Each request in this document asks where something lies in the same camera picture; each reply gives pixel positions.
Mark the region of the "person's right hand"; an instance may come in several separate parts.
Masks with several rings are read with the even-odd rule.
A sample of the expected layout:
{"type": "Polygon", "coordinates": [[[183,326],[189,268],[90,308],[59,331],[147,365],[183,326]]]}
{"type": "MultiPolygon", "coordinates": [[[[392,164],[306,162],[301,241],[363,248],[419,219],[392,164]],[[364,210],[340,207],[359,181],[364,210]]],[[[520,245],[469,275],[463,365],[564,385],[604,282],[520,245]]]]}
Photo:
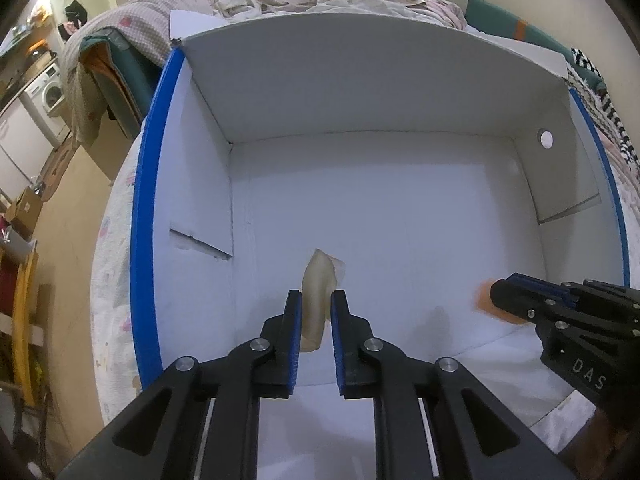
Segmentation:
{"type": "Polygon", "coordinates": [[[559,459],[576,479],[638,479],[639,422],[627,431],[597,408],[559,459]]]}

